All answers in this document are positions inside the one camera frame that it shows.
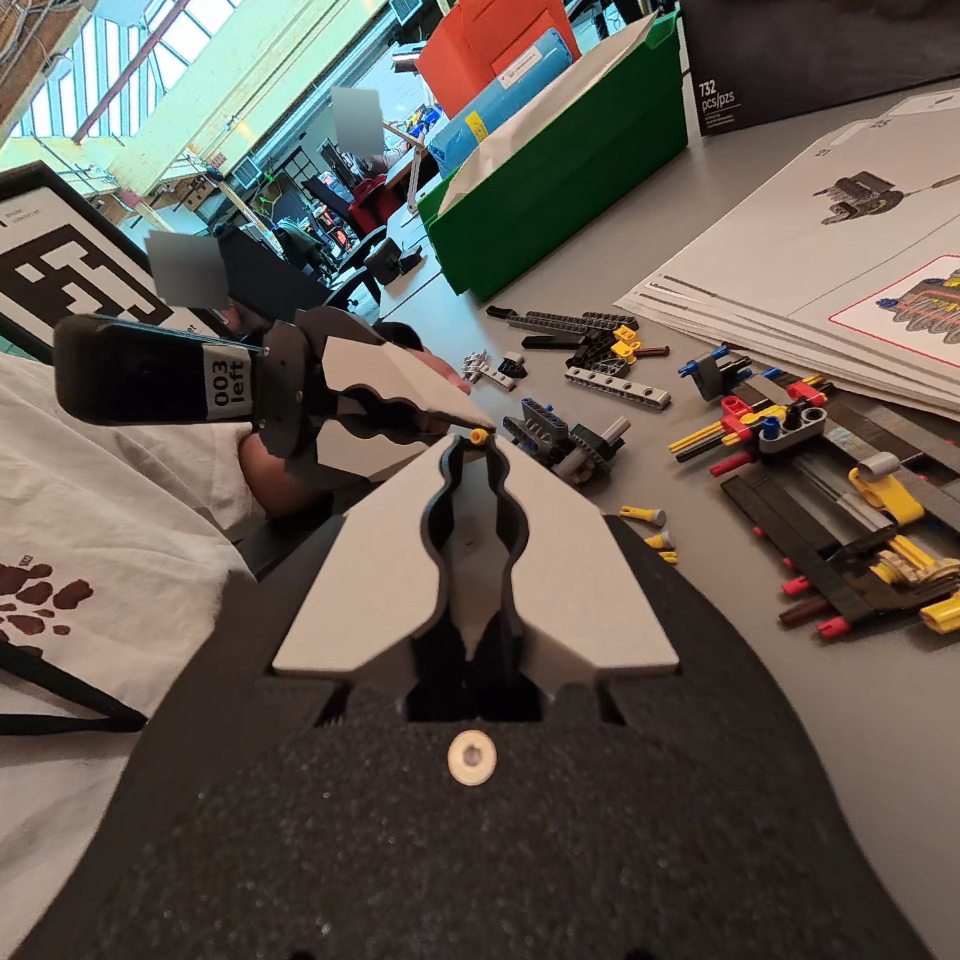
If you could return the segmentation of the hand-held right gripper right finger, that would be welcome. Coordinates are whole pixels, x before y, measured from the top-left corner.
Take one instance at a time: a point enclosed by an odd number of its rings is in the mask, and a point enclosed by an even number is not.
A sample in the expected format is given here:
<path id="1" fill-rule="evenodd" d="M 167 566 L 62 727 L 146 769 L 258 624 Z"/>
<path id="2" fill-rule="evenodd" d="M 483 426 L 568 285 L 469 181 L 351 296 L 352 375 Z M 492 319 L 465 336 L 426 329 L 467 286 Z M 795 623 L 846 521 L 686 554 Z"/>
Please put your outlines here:
<path id="1" fill-rule="evenodd" d="M 503 438 L 489 442 L 486 466 L 508 553 L 509 666 L 549 698 L 674 673 L 679 656 L 603 512 Z"/>

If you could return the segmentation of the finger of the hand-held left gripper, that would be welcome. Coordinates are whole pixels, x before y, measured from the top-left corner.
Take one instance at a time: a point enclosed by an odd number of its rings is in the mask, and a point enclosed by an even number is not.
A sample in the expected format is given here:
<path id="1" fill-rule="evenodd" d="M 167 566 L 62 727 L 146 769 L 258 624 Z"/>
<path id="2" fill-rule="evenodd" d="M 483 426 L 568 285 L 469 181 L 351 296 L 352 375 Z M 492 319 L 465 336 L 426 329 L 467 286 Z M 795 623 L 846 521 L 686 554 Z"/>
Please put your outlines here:
<path id="1" fill-rule="evenodd" d="M 377 426 L 410 434 L 497 428 L 470 395 L 391 342 L 327 337 L 322 373 L 331 392 L 362 406 Z"/>
<path id="2" fill-rule="evenodd" d="M 387 481 L 435 446 L 439 437 L 398 442 L 384 434 L 356 436 L 346 427 L 322 427 L 316 438 L 314 485 L 354 486 Z"/>

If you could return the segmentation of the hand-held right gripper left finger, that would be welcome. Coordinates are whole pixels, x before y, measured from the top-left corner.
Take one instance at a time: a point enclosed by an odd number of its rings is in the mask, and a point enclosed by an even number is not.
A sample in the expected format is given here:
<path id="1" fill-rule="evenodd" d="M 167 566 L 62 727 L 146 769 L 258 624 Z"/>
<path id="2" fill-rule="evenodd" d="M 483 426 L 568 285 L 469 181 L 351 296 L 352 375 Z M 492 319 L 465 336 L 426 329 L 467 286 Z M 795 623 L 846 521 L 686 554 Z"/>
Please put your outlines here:
<path id="1" fill-rule="evenodd" d="M 370 686 L 393 698 L 413 690 L 414 639 L 444 608 L 424 517 L 448 486 L 443 459 L 463 438 L 442 438 L 346 512 L 271 662 L 277 675 Z"/>

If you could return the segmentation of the cluster of capped yellow pins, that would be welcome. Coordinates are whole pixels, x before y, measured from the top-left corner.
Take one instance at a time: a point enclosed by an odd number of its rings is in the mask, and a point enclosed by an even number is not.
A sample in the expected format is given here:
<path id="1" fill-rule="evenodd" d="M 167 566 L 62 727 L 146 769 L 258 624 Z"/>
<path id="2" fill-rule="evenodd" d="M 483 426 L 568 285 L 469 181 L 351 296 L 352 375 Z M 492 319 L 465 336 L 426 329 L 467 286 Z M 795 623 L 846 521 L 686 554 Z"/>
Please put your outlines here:
<path id="1" fill-rule="evenodd" d="M 650 527 L 652 532 L 641 536 L 643 543 L 653 549 L 667 564 L 677 565 L 676 542 L 667 528 L 665 510 L 623 506 L 618 510 L 617 516 L 634 525 L 639 524 L 644 529 Z"/>

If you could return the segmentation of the person's left forearm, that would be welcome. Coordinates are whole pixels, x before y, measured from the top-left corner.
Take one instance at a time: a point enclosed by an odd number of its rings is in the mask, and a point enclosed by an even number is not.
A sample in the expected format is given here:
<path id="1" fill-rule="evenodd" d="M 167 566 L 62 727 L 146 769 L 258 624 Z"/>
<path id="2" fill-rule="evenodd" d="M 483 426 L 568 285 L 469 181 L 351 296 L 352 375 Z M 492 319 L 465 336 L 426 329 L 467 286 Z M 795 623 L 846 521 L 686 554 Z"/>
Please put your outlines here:
<path id="1" fill-rule="evenodd" d="M 270 520 L 288 520 L 305 511 L 332 512 L 333 494 L 319 491 L 290 473 L 257 434 L 238 445 L 238 463 L 253 500 Z"/>

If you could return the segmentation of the small light grey lego assembly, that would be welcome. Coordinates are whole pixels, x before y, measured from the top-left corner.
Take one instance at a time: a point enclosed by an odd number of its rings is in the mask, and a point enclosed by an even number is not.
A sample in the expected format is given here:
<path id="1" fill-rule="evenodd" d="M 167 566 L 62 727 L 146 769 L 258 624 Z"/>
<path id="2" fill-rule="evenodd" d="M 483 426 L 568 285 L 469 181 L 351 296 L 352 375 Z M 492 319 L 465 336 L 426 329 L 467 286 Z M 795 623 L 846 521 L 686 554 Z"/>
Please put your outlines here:
<path id="1" fill-rule="evenodd" d="M 500 372 L 492 361 L 492 356 L 486 350 L 468 354 L 462 361 L 461 378 L 470 385 L 483 378 L 507 392 L 514 390 L 517 386 L 515 379 Z"/>

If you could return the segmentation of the lego gear axle assembly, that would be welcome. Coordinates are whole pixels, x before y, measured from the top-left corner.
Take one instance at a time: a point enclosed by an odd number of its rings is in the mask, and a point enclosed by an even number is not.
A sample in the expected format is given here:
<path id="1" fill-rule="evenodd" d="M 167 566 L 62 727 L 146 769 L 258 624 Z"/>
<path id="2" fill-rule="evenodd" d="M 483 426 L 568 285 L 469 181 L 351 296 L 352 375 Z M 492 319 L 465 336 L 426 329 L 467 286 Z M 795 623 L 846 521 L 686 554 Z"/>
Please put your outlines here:
<path id="1" fill-rule="evenodd" d="M 532 398 L 521 402 L 520 415 L 506 415 L 501 426 L 521 451 L 565 483 L 580 487 L 594 477 L 608 476 L 624 446 L 629 419 L 619 417 L 602 433 L 582 423 L 569 425 Z"/>

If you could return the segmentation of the bundle of black lego beams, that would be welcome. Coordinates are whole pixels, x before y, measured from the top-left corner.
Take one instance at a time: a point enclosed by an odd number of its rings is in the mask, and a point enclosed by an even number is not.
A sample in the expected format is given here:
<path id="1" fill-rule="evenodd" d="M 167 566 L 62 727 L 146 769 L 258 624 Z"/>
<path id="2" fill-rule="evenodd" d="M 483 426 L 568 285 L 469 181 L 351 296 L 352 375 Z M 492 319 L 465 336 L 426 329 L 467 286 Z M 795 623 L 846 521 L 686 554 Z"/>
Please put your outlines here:
<path id="1" fill-rule="evenodd" d="M 639 321 L 633 316 L 585 312 L 580 316 L 486 306 L 486 315 L 536 338 L 524 341 L 529 350 L 570 350 L 566 366 L 613 378 L 628 378 L 645 358 L 666 358 L 668 346 L 645 346 Z"/>

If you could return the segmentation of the light grey lego beam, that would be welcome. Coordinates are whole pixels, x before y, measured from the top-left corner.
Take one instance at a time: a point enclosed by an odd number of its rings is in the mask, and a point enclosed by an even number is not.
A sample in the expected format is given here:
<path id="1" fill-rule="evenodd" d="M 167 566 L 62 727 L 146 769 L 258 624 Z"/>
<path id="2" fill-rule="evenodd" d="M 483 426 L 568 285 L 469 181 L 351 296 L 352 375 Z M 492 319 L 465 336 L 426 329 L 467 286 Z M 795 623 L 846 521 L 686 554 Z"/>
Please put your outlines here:
<path id="1" fill-rule="evenodd" d="M 634 380 L 612 376 L 598 370 L 570 367 L 565 371 L 564 379 L 576 386 L 607 394 L 647 409 L 665 411 L 672 404 L 672 396 L 666 390 L 649 387 Z"/>

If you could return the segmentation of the grey black lego chassis assembly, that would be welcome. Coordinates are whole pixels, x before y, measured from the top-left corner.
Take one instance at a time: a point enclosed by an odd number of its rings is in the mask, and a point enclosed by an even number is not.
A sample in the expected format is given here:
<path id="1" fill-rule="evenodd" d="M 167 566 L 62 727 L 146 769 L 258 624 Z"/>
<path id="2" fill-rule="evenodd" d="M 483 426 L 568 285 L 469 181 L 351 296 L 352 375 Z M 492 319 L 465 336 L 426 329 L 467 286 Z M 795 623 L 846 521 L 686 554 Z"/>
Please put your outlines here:
<path id="1" fill-rule="evenodd" d="M 725 452 L 710 475 L 791 572 L 784 628 L 813 623 L 832 642 L 906 620 L 958 636 L 958 443 L 727 345 L 678 376 L 717 413 L 670 453 L 689 464 Z"/>

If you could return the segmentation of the lego instruction booklet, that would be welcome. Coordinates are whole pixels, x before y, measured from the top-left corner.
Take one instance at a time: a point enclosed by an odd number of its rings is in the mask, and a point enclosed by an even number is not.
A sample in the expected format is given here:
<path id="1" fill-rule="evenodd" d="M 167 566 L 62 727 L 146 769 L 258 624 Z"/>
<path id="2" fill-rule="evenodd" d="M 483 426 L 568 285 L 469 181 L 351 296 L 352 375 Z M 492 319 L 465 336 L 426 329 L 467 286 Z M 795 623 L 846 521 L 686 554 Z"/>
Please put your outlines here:
<path id="1" fill-rule="evenodd" d="M 617 302 L 958 420 L 958 87 L 811 143 Z"/>

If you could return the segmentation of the black lego set box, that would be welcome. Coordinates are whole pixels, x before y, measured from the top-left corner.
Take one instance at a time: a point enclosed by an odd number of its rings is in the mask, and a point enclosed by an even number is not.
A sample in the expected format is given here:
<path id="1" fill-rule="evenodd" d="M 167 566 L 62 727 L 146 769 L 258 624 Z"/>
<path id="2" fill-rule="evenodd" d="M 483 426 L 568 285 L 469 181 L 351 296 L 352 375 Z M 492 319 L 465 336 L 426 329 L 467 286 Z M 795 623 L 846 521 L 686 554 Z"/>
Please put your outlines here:
<path id="1" fill-rule="evenodd" d="M 683 1 L 702 137 L 959 74 L 957 1 Z"/>

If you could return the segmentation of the person's left hand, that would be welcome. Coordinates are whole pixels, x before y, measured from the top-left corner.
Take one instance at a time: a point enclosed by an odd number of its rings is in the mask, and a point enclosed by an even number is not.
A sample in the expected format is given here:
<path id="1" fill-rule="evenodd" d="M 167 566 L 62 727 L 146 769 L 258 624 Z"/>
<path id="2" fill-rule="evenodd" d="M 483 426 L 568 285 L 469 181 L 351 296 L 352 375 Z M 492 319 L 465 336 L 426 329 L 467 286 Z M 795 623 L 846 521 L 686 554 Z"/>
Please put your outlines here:
<path id="1" fill-rule="evenodd" d="M 403 349 L 467 396 L 472 394 L 472 386 L 462 378 L 453 366 L 450 366 L 450 364 L 441 357 L 426 348 L 414 349 L 413 347 L 405 346 Z"/>

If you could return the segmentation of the black office chair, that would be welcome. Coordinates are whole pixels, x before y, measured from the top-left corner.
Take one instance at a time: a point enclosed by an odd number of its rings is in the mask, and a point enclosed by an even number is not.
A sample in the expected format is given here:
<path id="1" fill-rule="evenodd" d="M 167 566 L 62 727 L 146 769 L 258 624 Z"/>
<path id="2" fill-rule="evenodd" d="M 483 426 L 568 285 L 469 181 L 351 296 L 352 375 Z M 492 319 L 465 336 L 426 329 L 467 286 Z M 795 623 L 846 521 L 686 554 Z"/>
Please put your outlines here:
<path id="1" fill-rule="evenodd" d="M 272 321 L 293 322 L 298 311 L 320 306 L 348 310 L 354 291 L 365 287 L 377 304 L 381 291 L 366 269 L 332 289 L 232 224 L 215 227 L 227 293 L 242 306 Z"/>

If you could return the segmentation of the green storage bin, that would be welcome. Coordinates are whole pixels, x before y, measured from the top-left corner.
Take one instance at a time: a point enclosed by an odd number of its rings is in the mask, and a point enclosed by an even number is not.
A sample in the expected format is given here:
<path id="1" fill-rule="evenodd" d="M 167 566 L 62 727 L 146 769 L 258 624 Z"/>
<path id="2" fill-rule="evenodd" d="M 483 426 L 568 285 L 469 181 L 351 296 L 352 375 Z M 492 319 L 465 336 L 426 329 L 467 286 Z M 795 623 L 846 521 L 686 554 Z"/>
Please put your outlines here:
<path id="1" fill-rule="evenodd" d="M 421 206 L 455 294 L 490 300 L 684 151 L 678 11 L 475 189 L 439 215 L 454 174 Z"/>

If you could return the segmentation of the light blue box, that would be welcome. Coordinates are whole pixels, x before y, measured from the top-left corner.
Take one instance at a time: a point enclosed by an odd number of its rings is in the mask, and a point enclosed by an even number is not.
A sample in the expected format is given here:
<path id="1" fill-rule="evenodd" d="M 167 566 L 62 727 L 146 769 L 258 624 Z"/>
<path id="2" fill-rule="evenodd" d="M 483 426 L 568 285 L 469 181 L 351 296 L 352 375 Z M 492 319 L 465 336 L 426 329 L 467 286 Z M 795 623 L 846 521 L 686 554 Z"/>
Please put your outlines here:
<path id="1" fill-rule="evenodd" d="M 546 30 L 528 49 L 430 134 L 426 148 L 447 178 L 495 132 L 572 64 L 574 57 L 556 28 Z"/>

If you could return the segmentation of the red orange box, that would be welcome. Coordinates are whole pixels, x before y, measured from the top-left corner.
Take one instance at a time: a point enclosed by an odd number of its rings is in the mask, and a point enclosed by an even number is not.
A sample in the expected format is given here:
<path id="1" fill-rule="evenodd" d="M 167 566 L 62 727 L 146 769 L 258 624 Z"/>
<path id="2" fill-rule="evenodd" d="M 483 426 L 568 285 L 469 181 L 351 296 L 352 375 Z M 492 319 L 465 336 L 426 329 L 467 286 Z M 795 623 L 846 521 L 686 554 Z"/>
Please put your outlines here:
<path id="1" fill-rule="evenodd" d="M 551 29 L 579 60 L 564 2 L 461 1 L 441 19 L 416 67 L 451 118 Z"/>

